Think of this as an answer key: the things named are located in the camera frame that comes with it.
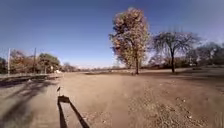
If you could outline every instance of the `tree trunk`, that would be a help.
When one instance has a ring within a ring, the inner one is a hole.
[[[136,56],[135,56],[135,63],[136,63],[136,65],[135,65],[135,74],[138,75],[139,74],[139,72],[138,72],[139,66],[138,66],[138,53],[137,52],[136,52]]]
[[[47,68],[44,66],[44,73],[47,74]]]
[[[172,68],[172,73],[175,72],[175,64],[174,64],[174,54],[171,53],[171,68]]]

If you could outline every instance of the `sky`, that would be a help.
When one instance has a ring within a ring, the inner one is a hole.
[[[115,65],[108,34],[116,13],[144,11],[152,35],[181,29],[224,42],[224,0],[0,0],[0,56],[47,52],[79,67]]]

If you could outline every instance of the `dirt ground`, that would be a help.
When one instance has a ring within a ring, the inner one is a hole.
[[[0,82],[0,128],[224,128],[224,69]]]

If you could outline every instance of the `pole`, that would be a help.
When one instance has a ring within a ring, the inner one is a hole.
[[[8,76],[10,75],[10,48],[8,52]]]
[[[36,48],[34,49],[34,55],[33,55],[33,73],[36,73]]]

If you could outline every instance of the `tree with autumn leaves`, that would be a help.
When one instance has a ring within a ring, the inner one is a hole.
[[[25,55],[23,51],[13,50],[10,55],[11,73],[30,73],[32,58]]]
[[[135,74],[138,74],[149,40],[148,22],[143,11],[129,8],[118,13],[113,20],[113,30],[109,37],[117,59],[129,68],[135,67]]]

